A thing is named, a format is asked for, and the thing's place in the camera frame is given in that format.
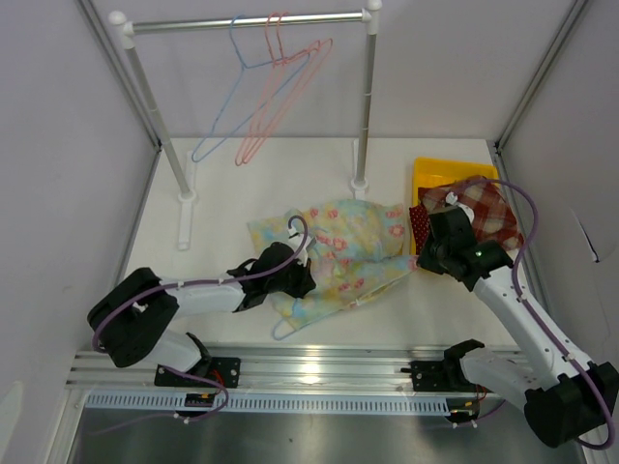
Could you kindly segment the floral pastel skirt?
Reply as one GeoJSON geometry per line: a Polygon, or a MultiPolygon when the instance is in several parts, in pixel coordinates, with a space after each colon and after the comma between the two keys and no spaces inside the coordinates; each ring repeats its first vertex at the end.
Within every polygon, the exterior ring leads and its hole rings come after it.
{"type": "Polygon", "coordinates": [[[297,215],[314,239],[308,256],[316,287],[303,298],[282,293],[271,297],[275,311],[294,332],[378,298],[417,269],[417,257],[403,253],[406,221],[401,204],[343,199],[257,219],[248,223],[254,249],[261,252],[285,241],[288,221],[297,215]]]}

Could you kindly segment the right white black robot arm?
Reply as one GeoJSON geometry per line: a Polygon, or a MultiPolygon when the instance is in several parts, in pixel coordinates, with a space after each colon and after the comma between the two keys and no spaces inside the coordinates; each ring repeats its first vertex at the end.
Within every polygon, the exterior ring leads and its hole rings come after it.
{"type": "Polygon", "coordinates": [[[428,216],[429,234],[418,267],[448,275],[484,303],[526,357],[521,367],[474,339],[448,348],[441,376],[453,390],[485,387],[518,408],[538,439],[550,448],[580,442],[584,434],[607,427],[615,438],[612,412],[618,398],[618,371],[596,364],[571,343],[535,297],[517,281],[516,263],[494,241],[479,242],[467,214],[458,206],[428,216]]]}

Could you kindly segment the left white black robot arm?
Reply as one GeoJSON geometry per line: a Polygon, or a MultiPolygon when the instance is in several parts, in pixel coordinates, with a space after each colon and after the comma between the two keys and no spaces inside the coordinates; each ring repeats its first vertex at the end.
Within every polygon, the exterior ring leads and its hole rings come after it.
{"type": "Polygon", "coordinates": [[[176,333],[176,320],[209,313],[240,313],[262,305],[270,294],[302,299],[316,287],[303,249],[275,242],[221,279],[165,282],[151,269],[126,277],[88,313],[93,348],[118,368],[155,363],[191,387],[213,380],[214,361],[192,333],[176,333]]]}

